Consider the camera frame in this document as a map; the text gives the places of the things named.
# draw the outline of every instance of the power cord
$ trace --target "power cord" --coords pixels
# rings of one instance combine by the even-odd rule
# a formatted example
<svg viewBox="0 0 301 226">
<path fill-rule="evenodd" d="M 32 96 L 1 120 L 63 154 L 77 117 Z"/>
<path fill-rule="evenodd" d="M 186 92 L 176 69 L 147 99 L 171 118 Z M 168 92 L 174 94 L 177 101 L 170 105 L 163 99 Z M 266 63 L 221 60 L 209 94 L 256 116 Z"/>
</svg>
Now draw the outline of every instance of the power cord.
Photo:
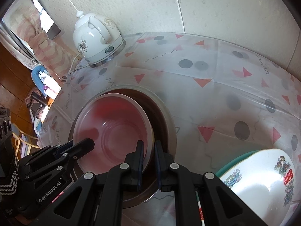
<svg viewBox="0 0 301 226">
<path fill-rule="evenodd" d="M 71 73 L 72 73 L 72 72 L 74 72 L 74 71 L 76 71 L 76 70 L 78 70 L 78 69 L 85 68 L 85 67 L 87 67 L 87 66 L 89 65 L 89 64 L 86 64 L 86 65 L 80 66 L 80 67 L 78 67 L 78 65 L 77 65 L 77 66 L 75 67 L 75 69 L 72 70 L 73 64 L 74 64 L 75 60 L 77 59 L 77 57 L 78 57 L 79 55 L 80 55 L 80 53 L 78 53 L 78 54 L 74 57 L 74 59 L 73 59 L 73 61 L 72 61 L 72 63 L 71 63 L 70 70 L 68 71 L 68 73 L 67 73 L 66 76 L 63 76 L 63 77 L 62 77 L 62 78 L 64 79 L 64 80 L 62 80 L 62 82 L 65 82 L 66 84 L 69 84 L 70 81 L 71 81 Z"/>
</svg>

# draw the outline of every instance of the curtain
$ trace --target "curtain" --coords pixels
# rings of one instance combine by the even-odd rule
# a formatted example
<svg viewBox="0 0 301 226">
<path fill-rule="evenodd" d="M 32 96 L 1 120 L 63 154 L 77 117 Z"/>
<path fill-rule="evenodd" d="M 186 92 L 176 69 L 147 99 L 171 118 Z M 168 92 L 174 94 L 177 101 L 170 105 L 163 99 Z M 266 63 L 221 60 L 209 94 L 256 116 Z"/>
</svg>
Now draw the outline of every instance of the curtain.
<svg viewBox="0 0 301 226">
<path fill-rule="evenodd" d="M 39 64 L 37 61 L 30 58 L 27 53 L 15 43 L 2 24 L 0 24 L 0 42 L 12 56 L 14 56 L 27 68 L 33 69 Z"/>
<path fill-rule="evenodd" d="M 32 48 L 53 79 L 62 86 L 60 78 L 70 69 L 73 56 L 50 40 L 41 27 L 40 13 L 31 0 L 15 0 L 3 18 L 5 24 Z"/>
</svg>

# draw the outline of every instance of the wooden floor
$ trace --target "wooden floor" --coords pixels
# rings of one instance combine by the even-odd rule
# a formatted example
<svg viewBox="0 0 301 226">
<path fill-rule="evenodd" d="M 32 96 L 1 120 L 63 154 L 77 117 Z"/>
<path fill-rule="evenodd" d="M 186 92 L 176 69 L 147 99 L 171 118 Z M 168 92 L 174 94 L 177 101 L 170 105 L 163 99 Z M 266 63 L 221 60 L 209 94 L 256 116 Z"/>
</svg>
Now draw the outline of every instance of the wooden floor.
<svg viewBox="0 0 301 226">
<path fill-rule="evenodd" d="M 24 98 L 35 86 L 31 70 L 15 59 L 0 43 L 0 107 L 9 108 L 11 122 L 22 131 L 33 134 L 29 109 Z"/>
</svg>

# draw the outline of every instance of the black device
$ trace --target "black device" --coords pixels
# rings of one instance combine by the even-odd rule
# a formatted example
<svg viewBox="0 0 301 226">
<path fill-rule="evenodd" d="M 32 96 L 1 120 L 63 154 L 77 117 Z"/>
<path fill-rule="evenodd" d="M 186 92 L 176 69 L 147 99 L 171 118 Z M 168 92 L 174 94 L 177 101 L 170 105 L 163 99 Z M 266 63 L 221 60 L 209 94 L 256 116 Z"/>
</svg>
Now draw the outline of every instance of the black device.
<svg viewBox="0 0 301 226">
<path fill-rule="evenodd" d="M 47 146 L 18 161 L 12 143 L 10 111 L 0 108 L 0 210 L 3 217 L 35 218 L 71 182 L 77 159 L 94 149 L 84 139 Z"/>
<path fill-rule="evenodd" d="M 155 143 L 158 188 L 174 191 L 177 226 L 201 226 L 196 192 L 206 226 L 267 226 L 217 176 L 190 172 L 174 163 Z M 30 226 L 120 226 L 124 191 L 138 191 L 143 167 L 143 142 L 109 172 L 85 173 Z"/>
</svg>

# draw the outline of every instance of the table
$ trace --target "table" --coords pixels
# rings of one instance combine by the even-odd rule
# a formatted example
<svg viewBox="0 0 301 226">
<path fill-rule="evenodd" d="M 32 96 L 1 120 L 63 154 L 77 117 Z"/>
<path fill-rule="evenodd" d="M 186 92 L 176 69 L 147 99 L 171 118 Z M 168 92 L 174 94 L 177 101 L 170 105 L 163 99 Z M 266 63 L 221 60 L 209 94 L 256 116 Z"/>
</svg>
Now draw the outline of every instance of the table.
<svg viewBox="0 0 301 226">
<path fill-rule="evenodd" d="M 39 144 L 67 142 L 81 108 L 102 90 L 140 85 L 169 108 L 177 130 L 175 162 L 192 172 L 216 172 L 253 150 L 284 150 L 296 169 L 289 218 L 301 200 L 301 82 L 263 56 L 217 39 L 174 33 L 124 39 L 113 60 L 73 73 L 49 110 Z M 175 225 L 174 207 L 172 192 L 157 192 L 123 210 L 122 225 Z"/>
</svg>

